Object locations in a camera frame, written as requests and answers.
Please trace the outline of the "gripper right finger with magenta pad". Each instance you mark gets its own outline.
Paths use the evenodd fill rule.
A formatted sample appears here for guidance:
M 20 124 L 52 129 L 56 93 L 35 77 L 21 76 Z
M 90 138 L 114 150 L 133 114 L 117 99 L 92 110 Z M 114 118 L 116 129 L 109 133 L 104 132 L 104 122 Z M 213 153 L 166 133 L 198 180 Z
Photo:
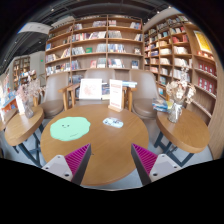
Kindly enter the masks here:
M 181 169 L 166 154 L 156 155 L 136 144 L 131 145 L 131 155 L 143 186 Z

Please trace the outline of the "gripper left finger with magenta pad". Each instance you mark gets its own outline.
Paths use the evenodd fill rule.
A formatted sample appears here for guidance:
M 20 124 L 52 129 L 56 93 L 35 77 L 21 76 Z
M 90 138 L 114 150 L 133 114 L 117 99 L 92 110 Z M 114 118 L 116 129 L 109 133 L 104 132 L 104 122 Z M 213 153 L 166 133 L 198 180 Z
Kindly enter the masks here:
M 66 156 L 56 155 L 45 166 L 43 166 L 42 169 L 73 182 L 76 185 L 80 185 L 90 156 L 91 145 L 87 144 Z

